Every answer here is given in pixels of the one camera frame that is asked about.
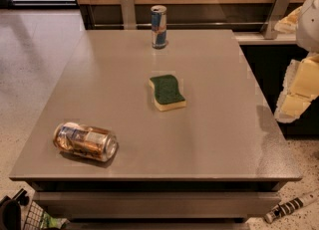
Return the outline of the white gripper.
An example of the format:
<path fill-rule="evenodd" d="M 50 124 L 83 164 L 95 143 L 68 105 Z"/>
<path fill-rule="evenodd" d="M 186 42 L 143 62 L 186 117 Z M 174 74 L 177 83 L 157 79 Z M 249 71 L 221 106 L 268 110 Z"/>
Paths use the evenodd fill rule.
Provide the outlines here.
<path fill-rule="evenodd" d="M 319 52 L 319 0 L 306 0 L 279 20 L 274 30 L 284 34 L 296 32 L 296 43 L 308 52 Z M 287 67 L 283 90 L 279 94 L 275 119 L 291 123 L 299 119 L 319 97 L 319 55 L 309 54 L 302 61 L 292 60 Z"/>

